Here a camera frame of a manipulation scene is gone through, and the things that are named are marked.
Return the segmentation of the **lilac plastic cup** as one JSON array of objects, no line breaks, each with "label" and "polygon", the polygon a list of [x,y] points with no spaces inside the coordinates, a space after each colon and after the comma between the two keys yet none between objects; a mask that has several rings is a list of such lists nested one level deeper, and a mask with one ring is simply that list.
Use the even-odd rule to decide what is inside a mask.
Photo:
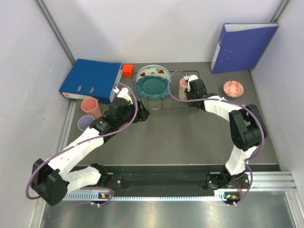
[{"label": "lilac plastic cup", "polygon": [[82,116],[78,120],[77,126],[78,126],[79,130],[84,132],[94,120],[95,120],[94,117],[91,115]]}]

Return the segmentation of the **pink patterned mug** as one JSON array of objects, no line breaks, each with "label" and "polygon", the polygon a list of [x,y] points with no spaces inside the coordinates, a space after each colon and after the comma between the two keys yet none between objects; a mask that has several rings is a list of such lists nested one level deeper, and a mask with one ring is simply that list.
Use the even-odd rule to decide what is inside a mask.
[{"label": "pink patterned mug", "polygon": [[180,100],[187,100],[187,95],[186,95],[186,92],[185,90],[188,89],[188,84],[187,82],[185,81],[184,78],[182,78],[179,82],[179,99]]}]

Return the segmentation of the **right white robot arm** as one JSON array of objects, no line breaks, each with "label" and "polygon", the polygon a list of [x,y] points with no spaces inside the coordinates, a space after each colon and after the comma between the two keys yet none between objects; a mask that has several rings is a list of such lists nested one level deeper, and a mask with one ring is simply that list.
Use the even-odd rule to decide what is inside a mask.
[{"label": "right white robot arm", "polygon": [[226,162],[222,183],[227,188],[238,184],[244,175],[246,164],[258,146],[263,147],[267,131],[256,105],[244,106],[229,102],[214,93],[207,93],[202,79],[196,75],[185,76],[187,88],[184,89],[190,106],[215,114],[229,122],[233,142],[231,155]]}]

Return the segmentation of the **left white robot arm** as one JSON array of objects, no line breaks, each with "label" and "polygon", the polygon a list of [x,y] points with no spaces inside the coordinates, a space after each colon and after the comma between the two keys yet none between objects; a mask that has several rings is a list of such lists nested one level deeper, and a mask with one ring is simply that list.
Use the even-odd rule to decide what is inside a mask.
[{"label": "left white robot arm", "polygon": [[90,152],[116,135],[122,126],[144,122],[149,114],[141,100],[133,103],[124,98],[114,99],[103,116],[95,119],[62,154],[49,162],[42,159],[34,162],[30,187],[50,206],[82,187],[105,187],[108,177],[102,165],[94,163],[78,171],[72,169]]}]

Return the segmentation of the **blue and orange patterned bowl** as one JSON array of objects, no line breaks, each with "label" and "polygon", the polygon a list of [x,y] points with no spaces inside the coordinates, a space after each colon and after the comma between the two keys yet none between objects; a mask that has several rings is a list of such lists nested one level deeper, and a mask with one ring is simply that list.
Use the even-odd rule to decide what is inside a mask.
[{"label": "blue and orange patterned bowl", "polygon": [[223,91],[230,98],[238,98],[243,95],[244,87],[238,81],[230,80],[224,83]]}]

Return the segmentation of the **pink plastic cup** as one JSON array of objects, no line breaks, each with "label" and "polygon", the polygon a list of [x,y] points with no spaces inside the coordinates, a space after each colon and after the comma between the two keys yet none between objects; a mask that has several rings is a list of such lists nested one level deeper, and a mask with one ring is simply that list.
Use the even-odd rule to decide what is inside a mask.
[{"label": "pink plastic cup", "polygon": [[102,116],[101,109],[99,107],[98,101],[89,97],[82,101],[81,109],[87,114],[93,116],[95,119]]}]

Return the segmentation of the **teal scalloped plate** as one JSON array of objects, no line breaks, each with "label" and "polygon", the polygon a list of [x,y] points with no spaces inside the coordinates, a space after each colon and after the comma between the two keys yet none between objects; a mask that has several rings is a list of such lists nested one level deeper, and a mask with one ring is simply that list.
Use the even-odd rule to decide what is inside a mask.
[{"label": "teal scalloped plate", "polygon": [[144,76],[136,82],[135,88],[139,96],[148,100],[164,99],[172,91],[172,86],[168,87],[168,79],[160,76]]}]

